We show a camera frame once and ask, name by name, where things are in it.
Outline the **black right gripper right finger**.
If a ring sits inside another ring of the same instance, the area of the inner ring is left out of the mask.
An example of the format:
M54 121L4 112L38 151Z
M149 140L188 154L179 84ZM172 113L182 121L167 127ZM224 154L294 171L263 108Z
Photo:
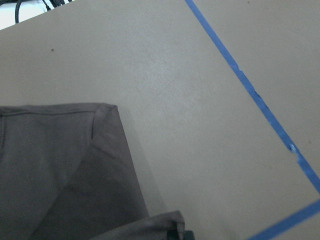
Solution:
M184 240L194 240L194 233L191 230L186 230L184 232Z

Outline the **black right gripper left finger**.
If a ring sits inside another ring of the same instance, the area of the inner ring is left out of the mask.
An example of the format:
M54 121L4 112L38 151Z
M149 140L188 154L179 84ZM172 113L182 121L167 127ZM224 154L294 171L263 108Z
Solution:
M168 230L166 234L167 240L179 240L179 234L177 230Z

